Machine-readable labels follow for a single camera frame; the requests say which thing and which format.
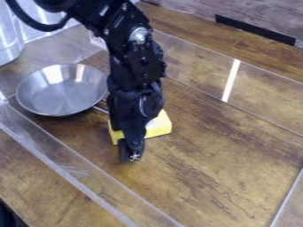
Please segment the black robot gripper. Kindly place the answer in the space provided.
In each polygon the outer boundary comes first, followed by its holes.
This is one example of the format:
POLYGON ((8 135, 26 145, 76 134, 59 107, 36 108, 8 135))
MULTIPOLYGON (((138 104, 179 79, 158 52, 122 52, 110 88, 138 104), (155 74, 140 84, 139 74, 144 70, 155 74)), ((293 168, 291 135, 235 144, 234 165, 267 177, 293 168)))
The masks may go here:
POLYGON ((120 161, 135 162, 142 159, 144 152, 146 125, 163 108, 163 94, 151 91, 136 98, 123 98, 111 93, 107 105, 111 127, 124 135, 119 140, 120 161))

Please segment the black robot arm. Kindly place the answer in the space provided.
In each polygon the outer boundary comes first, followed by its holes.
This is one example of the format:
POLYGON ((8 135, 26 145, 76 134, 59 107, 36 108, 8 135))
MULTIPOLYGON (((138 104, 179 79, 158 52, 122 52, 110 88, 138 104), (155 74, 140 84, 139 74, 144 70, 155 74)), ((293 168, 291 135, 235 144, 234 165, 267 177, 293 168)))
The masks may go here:
POLYGON ((6 0, 18 18, 34 29, 52 32, 71 19, 102 38, 110 51, 110 125, 122 131, 120 160, 134 162, 144 153, 147 124, 164 106, 162 78, 167 64, 152 39, 150 19, 131 0, 34 0, 47 12, 64 12, 56 24, 36 21, 16 0, 6 0))

